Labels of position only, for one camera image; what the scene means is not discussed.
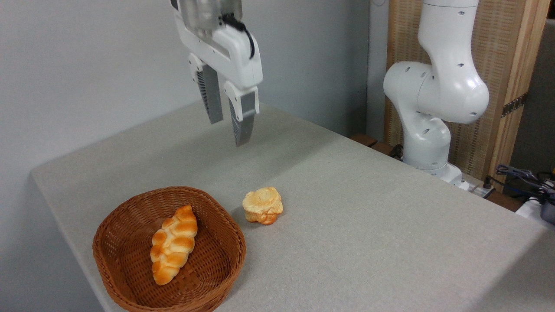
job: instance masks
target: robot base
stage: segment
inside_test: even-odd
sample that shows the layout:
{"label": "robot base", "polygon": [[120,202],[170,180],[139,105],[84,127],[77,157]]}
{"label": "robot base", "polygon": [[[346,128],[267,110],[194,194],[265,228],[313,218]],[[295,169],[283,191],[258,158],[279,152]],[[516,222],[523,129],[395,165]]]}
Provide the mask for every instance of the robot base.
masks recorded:
{"label": "robot base", "polygon": [[434,170],[422,170],[427,174],[434,175],[445,182],[455,185],[463,190],[468,190],[470,185],[462,179],[462,172],[454,165],[447,163],[445,166]]}

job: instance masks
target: braided bread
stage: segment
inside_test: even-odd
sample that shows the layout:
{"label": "braided bread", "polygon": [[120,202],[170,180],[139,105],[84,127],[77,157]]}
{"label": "braided bread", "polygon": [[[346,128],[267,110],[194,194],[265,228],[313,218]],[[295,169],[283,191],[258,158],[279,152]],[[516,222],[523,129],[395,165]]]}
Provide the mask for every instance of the braided bread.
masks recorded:
{"label": "braided bread", "polygon": [[169,283],[185,265],[195,247],[198,231],[191,205],[175,211],[173,217],[165,219],[162,228],[152,236],[152,272],[158,285]]}

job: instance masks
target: white wall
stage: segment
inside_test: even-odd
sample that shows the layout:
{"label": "white wall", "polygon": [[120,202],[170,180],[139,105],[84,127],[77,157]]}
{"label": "white wall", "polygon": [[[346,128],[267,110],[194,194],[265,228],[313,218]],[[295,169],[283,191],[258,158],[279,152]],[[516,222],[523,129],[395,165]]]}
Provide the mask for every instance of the white wall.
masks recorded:
{"label": "white wall", "polygon": [[[243,7],[263,60],[261,101],[363,132],[367,3]],[[198,100],[186,54],[166,0],[0,3],[1,311],[100,309],[29,172]]]}

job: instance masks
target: basket rim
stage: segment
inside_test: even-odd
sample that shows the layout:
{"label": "basket rim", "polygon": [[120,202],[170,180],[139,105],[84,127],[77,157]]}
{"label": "basket rim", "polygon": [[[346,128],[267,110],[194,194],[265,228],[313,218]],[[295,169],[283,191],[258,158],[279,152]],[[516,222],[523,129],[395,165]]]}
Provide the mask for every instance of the basket rim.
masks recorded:
{"label": "basket rim", "polygon": [[[201,299],[194,299],[192,302],[190,303],[183,303],[183,304],[176,304],[173,306],[167,306],[167,307],[160,307],[160,308],[153,308],[153,307],[149,307],[149,306],[144,306],[144,305],[140,305],[137,304],[135,302],[130,301],[128,298],[126,298],[125,296],[123,296],[120,291],[120,289],[118,287],[115,286],[115,283],[113,283],[113,279],[110,276],[110,270],[108,269],[108,264],[104,258],[104,255],[102,253],[102,249],[101,249],[101,242],[102,242],[102,237],[104,232],[107,229],[107,226],[109,224],[109,222],[107,222],[107,220],[111,220],[114,219],[116,217],[119,216],[120,213],[123,213],[121,210],[121,207],[125,206],[127,202],[134,200],[138,197],[143,197],[146,195],[149,195],[151,193],[158,193],[158,192],[169,192],[172,190],[177,190],[179,192],[193,192],[193,193],[197,193],[198,195],[201,195],[202,197],[204,197],[205,200],[207,200],[208,202],[210,202],[212,204],[212,206],[218,211],[218,213],[225,219],[225,221],[231,226],[231,228],[233,228],[233,233],[235,234],[238,243],[239,243],[239,259],[238,261],[235,263],[235,265],[231,268],[230,270],[230,274],[225,278],[224,281],[222,281],[222,283],[220,283],[217,287],[215,287],[214,289],[210,290],[208,293],[206,293],[205,295],[203,295],[201,297]],[[237,277],[239,276],[241,269],[244,265],[245,262],[245,256],[246,256],[246,242],[245,242],[245,237],[243,235],[243,232],[241,231],[239,225],[237,225],[237,223],[235,222],[235,220],[231,217],[231,215],[227,212],[227,210],[225,210],[210,194],[206,193],[203,190],[200,189],[196,189],[196,188],[192,188],[192,187],[186,187],[186,186],[171,186],[171,187],[164,187],[164,188],[158,188],[158,189],[154,189],[154,190],[150,190],[147,192],[143,192],[141,194],[135,195],[129,199],[127,199],[126,201],[124,201],[123,203],[119,204],[112,212],[110,212],[106,218],[104,218],[104,220],[101,222],[101,224],[98,226],[97,228],[97,232],[94,235],[93,238],[93,256],[94,256],[94,260],[97,264],[97,268],[98,271],[100,273],[100,277],[102,278],[102,282],[104,284],[104,287],[106,288],[108,295],[110,295],[110,297],[122,308],[126,309],[126,310],[130,310],[132,309],[133,311],[174,311],[179,309],[180,311],[183,309],[188,309],[188,310],[196,310],[199,308],[203,308],[206,303],[210,303],[212,301],[214,301],[217,298],[221,298],[222,297],[222,290],[226,290],[229,288],[229,290],[231,289],[232,285],[235,283]],[[227,296],[229,291],[226,291],[224,294],[224,298]]]}

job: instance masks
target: bread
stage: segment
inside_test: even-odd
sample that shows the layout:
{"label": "bread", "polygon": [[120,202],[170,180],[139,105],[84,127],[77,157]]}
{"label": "bread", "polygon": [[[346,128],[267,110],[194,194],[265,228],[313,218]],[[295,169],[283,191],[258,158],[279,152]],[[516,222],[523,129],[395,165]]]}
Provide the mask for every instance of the bread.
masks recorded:
{"label": "bread", "polygon": [[152,272],[158,285],[169,283],[185,265],[195,247],[198,231],[191,205],[175,211],[173,217],[165,219],[162,228],[152,236]]}
{"label": "bread", "polygon": [[273,187],[248,192],[243,199],[243,209],[245,209],[247,221],[272,224],[283,212],[281,195]]}

